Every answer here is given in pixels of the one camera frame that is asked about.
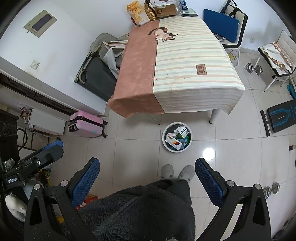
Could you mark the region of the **white tricolour medicine box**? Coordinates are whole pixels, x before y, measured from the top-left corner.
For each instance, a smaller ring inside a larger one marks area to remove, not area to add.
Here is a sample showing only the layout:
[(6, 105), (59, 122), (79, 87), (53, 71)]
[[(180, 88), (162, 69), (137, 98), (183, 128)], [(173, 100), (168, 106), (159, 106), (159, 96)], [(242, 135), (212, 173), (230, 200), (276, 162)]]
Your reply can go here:
[(173, 148), (175, 148), (177, 151), (179, 151), (182, 147), (182, 143), (180, 141), (178, 141), (177, 139), (175, 139), (172, 136), (167, 136), (165, 141), (172, 146)]

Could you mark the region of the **green white medicine box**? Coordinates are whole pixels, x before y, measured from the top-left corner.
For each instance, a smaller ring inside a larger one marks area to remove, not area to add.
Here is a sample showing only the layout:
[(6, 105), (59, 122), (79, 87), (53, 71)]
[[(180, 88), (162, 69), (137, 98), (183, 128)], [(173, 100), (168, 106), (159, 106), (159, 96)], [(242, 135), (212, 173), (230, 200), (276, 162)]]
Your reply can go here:
[(178, 126), (175, 130), (174, 130), (174, 134), (177, 138), (179, 139), (183, 139), (185, 138), (188, 134), (189, 131), (185, 126)]

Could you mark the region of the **white round trash bin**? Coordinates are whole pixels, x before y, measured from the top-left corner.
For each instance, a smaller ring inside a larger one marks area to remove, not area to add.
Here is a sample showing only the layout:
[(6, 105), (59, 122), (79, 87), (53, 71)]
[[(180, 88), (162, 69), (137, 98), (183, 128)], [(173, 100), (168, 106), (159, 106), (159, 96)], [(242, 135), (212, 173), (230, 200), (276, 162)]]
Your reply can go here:
[(181, 153), (189, 148), (193, 134), (189, 126), (182, 122), (170, 123), (163, 130), (163, 146), (172, 153)]

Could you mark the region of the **cluttered shelf items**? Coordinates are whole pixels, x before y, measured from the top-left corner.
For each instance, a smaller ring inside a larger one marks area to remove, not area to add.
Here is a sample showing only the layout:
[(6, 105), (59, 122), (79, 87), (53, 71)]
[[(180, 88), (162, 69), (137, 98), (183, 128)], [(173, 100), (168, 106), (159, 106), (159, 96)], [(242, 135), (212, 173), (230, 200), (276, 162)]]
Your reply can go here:
[(16, 163), (32, 153), (23, 147), (26, 136), (23, 131), (17, 131), (17, 120), (19, 118), (1, 106), (1, 164), (10, 159)]

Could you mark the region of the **pink suitcase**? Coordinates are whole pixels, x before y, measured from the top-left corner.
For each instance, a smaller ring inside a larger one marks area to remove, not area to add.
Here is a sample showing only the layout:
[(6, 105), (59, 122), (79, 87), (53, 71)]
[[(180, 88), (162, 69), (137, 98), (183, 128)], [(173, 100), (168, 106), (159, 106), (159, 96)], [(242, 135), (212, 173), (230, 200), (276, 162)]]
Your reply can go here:
[(108, 122), (102, 118), (89, 114), (85, 111), (78, 111), (70, 116), (68, 130), (81, 137), (97, 138), (107, 137), (105, 127)]

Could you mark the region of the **person's black fleece trousers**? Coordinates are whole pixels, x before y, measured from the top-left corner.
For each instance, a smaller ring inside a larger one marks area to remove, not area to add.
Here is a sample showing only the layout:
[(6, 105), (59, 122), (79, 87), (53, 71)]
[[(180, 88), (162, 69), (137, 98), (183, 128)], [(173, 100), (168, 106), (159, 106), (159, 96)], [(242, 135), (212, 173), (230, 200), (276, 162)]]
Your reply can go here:
[(78, 211), (97, 240), (194, 240), (189, 183), (160, 180), (134, 186)]

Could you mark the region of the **left white table leg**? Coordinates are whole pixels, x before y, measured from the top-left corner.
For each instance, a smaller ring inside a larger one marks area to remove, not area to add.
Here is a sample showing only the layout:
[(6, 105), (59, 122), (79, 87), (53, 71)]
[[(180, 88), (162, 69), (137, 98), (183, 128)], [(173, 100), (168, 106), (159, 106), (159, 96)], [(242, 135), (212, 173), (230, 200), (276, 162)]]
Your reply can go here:
[(152, 120), (154, 123), (156, 123), (157, 125), (160, 125), (162, 122), (161, 122), (161, 119), (155, 115), (155, 114), (148, 114), (147, 117)]

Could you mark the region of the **white table leg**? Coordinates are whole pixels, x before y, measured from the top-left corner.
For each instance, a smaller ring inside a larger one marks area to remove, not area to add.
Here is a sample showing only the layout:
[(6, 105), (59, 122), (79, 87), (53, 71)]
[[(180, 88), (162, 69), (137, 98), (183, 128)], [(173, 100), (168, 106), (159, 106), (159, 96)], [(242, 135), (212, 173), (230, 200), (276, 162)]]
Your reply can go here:
[(157, 125), (160, 125), (162, 122), (161, 122), (161, 119), (155, 115), (155, 114), (148, 114), (147, 117), (152, 120), (154, 123), (156, 123)]
[(210, 120), (209, 120), (210, 124), (214, 123), (214, 121), (217, 119), (217, 116), (219, 115), (220, 111), (221, 111), (221, 109), (212, 110), (211, 117), (210, 117)]

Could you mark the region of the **black blue weight bench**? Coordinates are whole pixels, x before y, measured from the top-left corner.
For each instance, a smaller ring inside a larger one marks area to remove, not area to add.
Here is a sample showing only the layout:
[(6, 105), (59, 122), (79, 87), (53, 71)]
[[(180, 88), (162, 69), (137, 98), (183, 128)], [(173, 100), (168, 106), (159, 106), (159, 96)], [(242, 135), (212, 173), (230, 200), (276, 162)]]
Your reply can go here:
[(280, 132), (295, 125), (296, 114), (295, 114), (295, 102), (296, 100), (286, 101), (284, 103), (272, 106), (264, 112), (260, 111), (266, 136), (270, 136), (271, 128), (273, 133)]

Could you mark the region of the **right white table leg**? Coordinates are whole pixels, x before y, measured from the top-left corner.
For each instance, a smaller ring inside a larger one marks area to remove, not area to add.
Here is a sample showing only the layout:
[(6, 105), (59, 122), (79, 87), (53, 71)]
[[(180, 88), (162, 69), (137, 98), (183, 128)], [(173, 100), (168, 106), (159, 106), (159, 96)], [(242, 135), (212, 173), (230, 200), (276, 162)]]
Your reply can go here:
[(221, 109), (212, 110), (211, 117), (210, 117), (210, 120), (209, 120), (210, 124), (214, 123), (214, 121), (217, 119), (217, 116), (219, 115), (220, 111), (221, 111)]

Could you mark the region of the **yellow snack bag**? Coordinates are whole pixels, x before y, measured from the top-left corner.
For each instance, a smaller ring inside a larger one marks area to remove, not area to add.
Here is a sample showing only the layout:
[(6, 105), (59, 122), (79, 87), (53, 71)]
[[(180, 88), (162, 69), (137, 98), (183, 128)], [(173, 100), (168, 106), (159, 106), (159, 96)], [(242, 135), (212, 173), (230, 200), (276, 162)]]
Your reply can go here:
[(137, 26), (143, 26), (151, 20), (145, 12), (144, 6), (138, 1), (133, 1), (126, 6), (127, 13), (131, 16)]

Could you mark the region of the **cardboard box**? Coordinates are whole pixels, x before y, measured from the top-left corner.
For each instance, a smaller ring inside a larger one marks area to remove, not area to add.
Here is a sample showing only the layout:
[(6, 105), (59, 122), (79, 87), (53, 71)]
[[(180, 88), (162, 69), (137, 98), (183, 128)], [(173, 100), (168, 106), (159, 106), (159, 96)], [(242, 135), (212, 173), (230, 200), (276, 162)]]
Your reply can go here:
[(151, 1), (152, 8), (158, 18), (177, 16), (176, 1)]

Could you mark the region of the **white black dining chair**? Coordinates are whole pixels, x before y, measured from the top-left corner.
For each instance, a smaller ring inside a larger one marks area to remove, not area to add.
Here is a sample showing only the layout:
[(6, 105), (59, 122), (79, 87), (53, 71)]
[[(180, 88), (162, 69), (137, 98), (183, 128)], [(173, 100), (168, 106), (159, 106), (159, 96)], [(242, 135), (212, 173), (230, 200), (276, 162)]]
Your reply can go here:
[(240, 46), (242, 43), (243, 35), (247, 25), (248, 16), (237, 7), (234, 1), (227, 1), (222, 8), (221, 14), (225, 15), (226, 37), (215, 34), (216, 38), (220, 41), (225, 49), (237, 49), (237, 60), (235, 66), (239, 66), (240, 60)]

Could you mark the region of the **white wall switch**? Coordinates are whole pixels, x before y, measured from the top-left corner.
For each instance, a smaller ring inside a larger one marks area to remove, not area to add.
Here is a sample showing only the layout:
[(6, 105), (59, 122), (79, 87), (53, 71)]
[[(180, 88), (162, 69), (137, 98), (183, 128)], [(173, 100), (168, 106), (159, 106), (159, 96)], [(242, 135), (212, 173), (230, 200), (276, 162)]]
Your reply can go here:
[(32, 63), (30, 64), (30, 68), (37, 70), (39, 65), (40, 65), (40, 63), (37, 60), (33, 60)]

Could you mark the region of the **wall electrical panel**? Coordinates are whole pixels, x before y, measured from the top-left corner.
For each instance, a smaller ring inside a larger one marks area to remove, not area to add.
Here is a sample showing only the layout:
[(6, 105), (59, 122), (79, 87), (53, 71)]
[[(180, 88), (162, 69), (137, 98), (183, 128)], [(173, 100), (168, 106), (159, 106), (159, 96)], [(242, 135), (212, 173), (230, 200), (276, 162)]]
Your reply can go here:
[(35, 35), (36, 37), (41, 37), (46, 30), (48, 30), (51, 25), (53, 25), (57, 19), (48, 13), (46, 10), (41, 11), (33, 19), (31, 19), (24, 28)]

